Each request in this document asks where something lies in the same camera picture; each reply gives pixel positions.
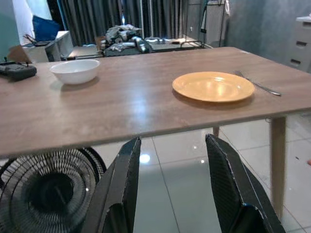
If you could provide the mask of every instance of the gray curtain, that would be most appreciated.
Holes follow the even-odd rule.
[[[141,0],[145,37],[180,38],[186,0]],[[140,0],[123,0],[125,23],[142,27]]]
[[[121,25],[121,0],[59,0],[73,44],[95,44],[95,37]]]

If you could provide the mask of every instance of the plate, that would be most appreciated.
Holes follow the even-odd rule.
[[[173,81],[173,89],[191,99],[209,102],[239,101],[251,96],[255,91],[250,81],[221,72],[182,75]]]

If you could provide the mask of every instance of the bowl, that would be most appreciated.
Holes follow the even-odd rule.
[[[81,84],[96,77],[99,65],[96,60],[75,60],[54,65],[50,72],[64,84]]]

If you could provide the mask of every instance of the tile floor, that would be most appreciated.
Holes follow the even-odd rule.
[[[142,140],[134,231],[220,233],[213,201],[205,134],[212,129]],[[311,233],[311,116],[287,120],[287,179],[282,223]],[[270,196],[269,120],[221,127],[220,138],[241,155]],[[96,146],[110,165],[124,142]]]

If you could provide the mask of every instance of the black fan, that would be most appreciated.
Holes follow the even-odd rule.
[[[105,171],[92,148],[9,160],[0,169],[0,232],[78,233]]]

